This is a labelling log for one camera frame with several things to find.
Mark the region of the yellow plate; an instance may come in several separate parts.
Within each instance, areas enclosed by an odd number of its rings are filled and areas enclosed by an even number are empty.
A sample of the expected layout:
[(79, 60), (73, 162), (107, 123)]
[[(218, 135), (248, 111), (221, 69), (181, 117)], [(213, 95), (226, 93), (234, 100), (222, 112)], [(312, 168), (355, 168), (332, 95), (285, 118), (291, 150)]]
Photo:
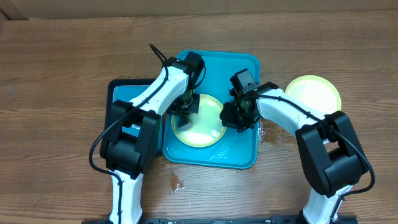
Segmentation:
[(341, 96), (327, 79), (316, 75), (304, 75), (291, 81), (285, 94), (308, 107), (332, 114), (341, 110)]
[(207, 147), (222, 138), (227, 127), (223, 126), (220, 113), (223, 105), (213, 96), (200, 94), (198, 113), (187, 116), (188, 124), (179, 126), (181, 116), (171, 116), (171, 126), (176, 137), (191, 147)]

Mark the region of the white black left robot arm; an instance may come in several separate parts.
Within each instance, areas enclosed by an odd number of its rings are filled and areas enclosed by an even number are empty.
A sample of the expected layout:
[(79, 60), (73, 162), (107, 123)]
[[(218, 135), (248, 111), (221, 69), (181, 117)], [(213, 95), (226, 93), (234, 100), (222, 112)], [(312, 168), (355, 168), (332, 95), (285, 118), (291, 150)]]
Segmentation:
[(131, 101), (116, 100), (107, 107), (104, 131), (91, 149), (100, 147), (103, 173), (113, 181), (113, 209), (107, 223), (139, 223), (144, 171), (161, 145), (164, 113), (186, 117), (199, 110), (194, 89), (205, 67), (200, 55), (162, 61), (157, 79)]

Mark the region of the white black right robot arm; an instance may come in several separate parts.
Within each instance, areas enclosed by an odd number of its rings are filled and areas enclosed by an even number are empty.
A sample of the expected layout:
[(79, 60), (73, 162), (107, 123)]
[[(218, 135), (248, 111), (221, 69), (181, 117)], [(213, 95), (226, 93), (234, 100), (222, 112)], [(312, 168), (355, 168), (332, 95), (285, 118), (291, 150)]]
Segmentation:
[(302, 169), (311, 192), (297, 223), (344, 223), (338, 216), (343, 199), (355, 194), (353, 185), (372, 172), (353, 125), (346, 114), (326, 114), (287, 96), (277, 85), (233, 81), (231, 102), (223, 105), (223, 125), (238, 132), (263, 118), (295, 136)]

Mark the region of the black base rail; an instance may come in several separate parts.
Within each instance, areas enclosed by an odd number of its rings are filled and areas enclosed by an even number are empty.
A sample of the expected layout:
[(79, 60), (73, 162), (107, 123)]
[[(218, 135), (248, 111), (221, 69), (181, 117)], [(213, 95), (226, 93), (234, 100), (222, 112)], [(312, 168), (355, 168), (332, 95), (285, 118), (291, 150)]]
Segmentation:
[[(110, 224), (104, 220), (81, 222), (82, 224)], [(238, 218), (238, 219), (180, 219), (168, 220), (166, 218), (141, 218), (139, 224), (296, 224), (301, 222), (298, 215), (273, 215), (269, 218)], [(339, 224), (358, 224), (356, 216), (339, 217)]]

